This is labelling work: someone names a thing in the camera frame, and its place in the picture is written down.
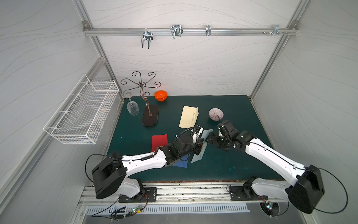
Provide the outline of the cream yellow envelope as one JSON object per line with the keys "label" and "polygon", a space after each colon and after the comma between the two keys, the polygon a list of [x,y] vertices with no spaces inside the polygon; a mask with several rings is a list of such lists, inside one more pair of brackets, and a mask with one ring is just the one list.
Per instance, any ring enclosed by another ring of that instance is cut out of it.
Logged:
{"label": "cream yellow envelope", "polygon": [[198,115],[199,115],[199,110],[197,107],[183,106],[179,127],[180,128],[194,127]]}

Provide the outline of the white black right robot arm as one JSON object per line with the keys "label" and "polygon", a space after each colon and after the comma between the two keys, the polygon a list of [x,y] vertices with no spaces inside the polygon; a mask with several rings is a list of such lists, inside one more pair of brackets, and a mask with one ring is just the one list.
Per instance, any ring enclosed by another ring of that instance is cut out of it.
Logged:
{"label": "white black right robot arm", "polygon": [[290,202],[303,213],[311,214],[323,197],[325,190],[320,170],[295,162],[267,146],[249,132],[239,132],[226,120],[217,126],[218,133],[210,133],[208,144],[222,150],[235,149],[250,155],[278,173],[283,180],[275,181],[252,176],[243,185],[242,193],[252,200],[273,197]]}

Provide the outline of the light teal envelope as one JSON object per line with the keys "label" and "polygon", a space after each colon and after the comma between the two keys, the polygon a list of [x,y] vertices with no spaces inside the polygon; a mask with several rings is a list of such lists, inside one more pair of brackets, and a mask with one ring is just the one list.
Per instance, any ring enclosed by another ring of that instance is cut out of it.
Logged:
{"label": "light teal envelope", "polygon": [[201,148],[201,151],[198,155],[194,155],[192,158],[191,163],[197,162],[203,158],[203,155],[205,153],[206,147],[208,146],[207,139],[209,135],[212,133],[213,129],[204,130],[202,134],[202,138],[204,139],[203,146]]}

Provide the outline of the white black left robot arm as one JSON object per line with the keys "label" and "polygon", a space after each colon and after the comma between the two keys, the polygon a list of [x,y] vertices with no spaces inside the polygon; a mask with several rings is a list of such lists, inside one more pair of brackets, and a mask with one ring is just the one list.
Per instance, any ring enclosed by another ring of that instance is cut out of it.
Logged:
{"label": "white black left robot arm", "polygon": [[203,142],[204,139],[196,134],[184,134],[177,137],[173,143],[158,147],[155,152],[135,156],[111,154],[91,171],[96,199],[107,198],[117,191],[128,198],[144,194],[140,180],[130,179],[130,176],[150,169],[172,166],[190,153],[198,155]]}

